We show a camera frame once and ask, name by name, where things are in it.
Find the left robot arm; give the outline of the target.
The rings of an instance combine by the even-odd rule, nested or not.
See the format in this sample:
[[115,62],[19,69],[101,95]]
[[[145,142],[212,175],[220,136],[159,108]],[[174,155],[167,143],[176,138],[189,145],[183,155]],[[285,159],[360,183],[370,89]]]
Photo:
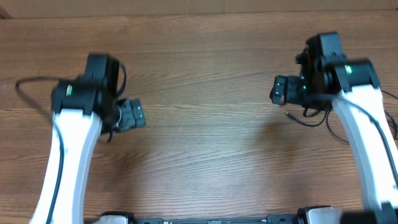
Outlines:
[[91,158],[102,134],[146,125],[140,100],[122,99],[125,66],[90,53],[83,75],[58,81],[51,92],[52,143],[44,183],[31,223],[83,223]]

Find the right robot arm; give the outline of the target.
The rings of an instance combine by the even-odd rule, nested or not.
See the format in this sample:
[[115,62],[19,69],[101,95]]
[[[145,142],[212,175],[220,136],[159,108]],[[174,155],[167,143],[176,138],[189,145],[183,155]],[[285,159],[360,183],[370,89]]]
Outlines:
[[315,35],[295,58],[298,76],[279,75],[273,104],[300,105],[316,114],[334,111],[348,137],[361,181],[362,211],[301,208],[294,223],[397,223],[397,146],[384,109],[381,84],[370,60],[349,60],[337,32]]

